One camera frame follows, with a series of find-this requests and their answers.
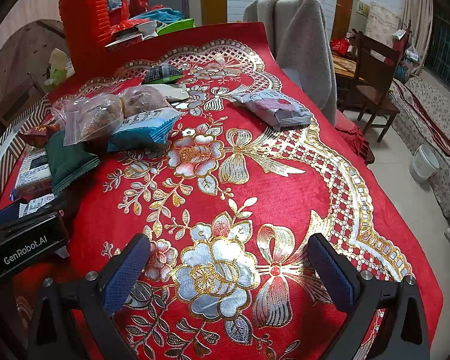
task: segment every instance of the red tablecloth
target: red tablecloth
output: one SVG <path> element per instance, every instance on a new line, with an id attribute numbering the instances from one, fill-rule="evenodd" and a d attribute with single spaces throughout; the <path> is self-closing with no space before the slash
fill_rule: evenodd
<path id="1" fill-rule="evenodd" d="M 99 270 L 144 232 L 151 259 L 128 307 L 115 315 L 141 359 L 315 359 L 345 318 L 303 260 L 310 234 L 322 232 L 358 270 L 384 280 L 413 273 L 432 340 L 443 298 L 425 254 L 363 160 L 276 65 L 261 23 L 193 28 L 131 45 L 49 98 L 116 93 L 163 62 L 185 71 L 190 99 L 177 108 L 186 114 L 166 148 L 102 156 L 72 185 L 82 205 L 70 258 L 16 277 L 24 315 L 44 277 L 65 281 Z M 233 93 L 265 88 L 306 105 L 311 126 L 276 133 L 233 104 Z M 378 312 L 364 353 L 380 319 Z"/>

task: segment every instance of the red thermos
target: red thermos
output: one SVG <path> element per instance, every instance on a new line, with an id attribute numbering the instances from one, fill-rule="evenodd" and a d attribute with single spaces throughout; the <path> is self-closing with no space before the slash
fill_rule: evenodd
<path id="1" fill-rule="evenodd" d="M 59 0 L 58 9 L 73 68 L 84 71 L 111 42 L 107 0 Z"/>

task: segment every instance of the blue gripper pad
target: blue gripper pad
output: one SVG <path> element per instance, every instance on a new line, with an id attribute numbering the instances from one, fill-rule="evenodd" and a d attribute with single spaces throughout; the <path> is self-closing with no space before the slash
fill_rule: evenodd
<path id="1" fill-rule="evenodd" d="M 353 310 L 360 291 L 353 265 L 346 257 L 339 256 L 322 234 L 310 237 L 307 254 L 337 310 L 347 313 Z"/>
<path id="2" fill-rule="evenodd" d="M 109 315 L 123 307 L 149 256 L 148 237 L 136 234 L 121 254 L 112 257 L 103 268 L 101 281 L 103 309 Z"/>

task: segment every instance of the wooden table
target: wooden table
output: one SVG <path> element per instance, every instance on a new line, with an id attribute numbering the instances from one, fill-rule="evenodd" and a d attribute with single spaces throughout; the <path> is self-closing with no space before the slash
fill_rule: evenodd
<path id="1" fill-rule="evenodd" d="M 338 55 L 332 55 L 335 74 L 339 77 L 352 79 L 355 75 L 356 62 Z"/>

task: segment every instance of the tile floor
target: tile floor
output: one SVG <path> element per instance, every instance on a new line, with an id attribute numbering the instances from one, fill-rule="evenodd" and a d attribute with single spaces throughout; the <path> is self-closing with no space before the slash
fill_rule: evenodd
<path id="1" fill-rule="evenodd" d="M 345 111 L 345 115 L 356 122 L 358 112 Z M 362 127 L 368 117 L 365 115 L 357 124 Z M 385 123 L 384 118 L 375 120 Z M 377 143 L 379 134 L 379 129 L 370 129 L 365 135 L 375 155 L 375 163 L 368 167 L 420 242 L 442 289 L 442 315 L 430 358 L 445 360 L 450 354 L 450 236 L 446 238 L 443 232 L 449 224 L 430 186 L 422 187 L 411 177 L 408 164 L 412 155 L 399 135 L 390 128 L 382 142 Z"/>

